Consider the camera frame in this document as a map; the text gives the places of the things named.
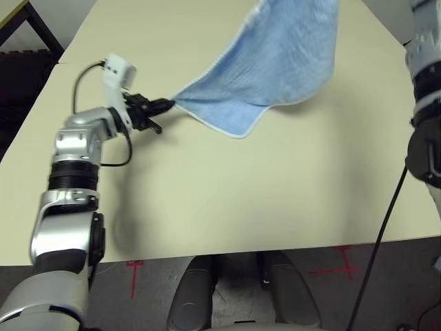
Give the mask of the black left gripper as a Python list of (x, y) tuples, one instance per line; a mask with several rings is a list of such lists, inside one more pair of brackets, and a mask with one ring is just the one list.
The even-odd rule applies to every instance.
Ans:
[(160, 98), (149, 100), (141, 94), (123, 93), (127, 113), (132, 121), (132, 127), (138, 131), (150, 129), (161, 134), (163, 129), (151, 120), (152, 117), (163, 114), (174, 107), (174, 100)]

